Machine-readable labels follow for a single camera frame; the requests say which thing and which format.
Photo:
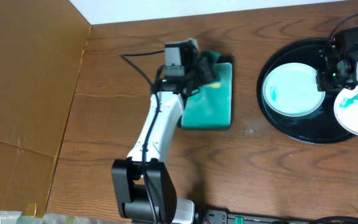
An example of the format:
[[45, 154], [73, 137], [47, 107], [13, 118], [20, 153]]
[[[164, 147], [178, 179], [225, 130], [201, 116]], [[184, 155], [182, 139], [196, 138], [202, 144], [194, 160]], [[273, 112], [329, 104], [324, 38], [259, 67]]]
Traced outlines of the green yellow sponge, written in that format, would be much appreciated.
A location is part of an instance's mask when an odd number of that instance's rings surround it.
[[[212, 50], [205, 50], [201, 52], [201, 57], [206, 57], [208, 60], [208, 63], [213, 66], [215, 63], [218, 62], [218, 59], [220, 58], [221, 54], [219, 52], [215, 52]], [[218, 89], [221, 87], [221, 82], [219, 77], [216, 75], [214, 77], [214, 80], [212, 82], [209, 82], [208, 84], [205, 84], [208, 88], [215, 88]]]

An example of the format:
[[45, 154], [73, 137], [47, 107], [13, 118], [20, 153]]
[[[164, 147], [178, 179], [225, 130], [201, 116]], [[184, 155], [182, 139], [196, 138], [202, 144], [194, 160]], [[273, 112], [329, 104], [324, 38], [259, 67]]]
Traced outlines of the light green plate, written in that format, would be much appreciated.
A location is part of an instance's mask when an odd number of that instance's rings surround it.
[[268, 106], [284, 116], [305, 116], [324, 101], [318, 91], [317, 71], [303, 63], [286, 63], [274, 68], [262, 83], [262, 96]]

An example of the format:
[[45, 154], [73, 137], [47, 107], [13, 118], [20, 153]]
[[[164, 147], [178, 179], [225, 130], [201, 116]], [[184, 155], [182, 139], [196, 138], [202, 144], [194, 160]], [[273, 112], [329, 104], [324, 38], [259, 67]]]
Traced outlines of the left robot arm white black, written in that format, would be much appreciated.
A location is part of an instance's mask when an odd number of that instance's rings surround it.
[[215, 81], [216, 74], [213, 63], [201, 57], [179, 65], [182, 76], [161, 76], [175, 67], [158, 68], [139, 138], [126, 159], [116, 159], [111, 168], [119, 214], [136, 223], [194, 223], [196, 218], [195, 203], [177, 197], [166, 162], [188, 97]]

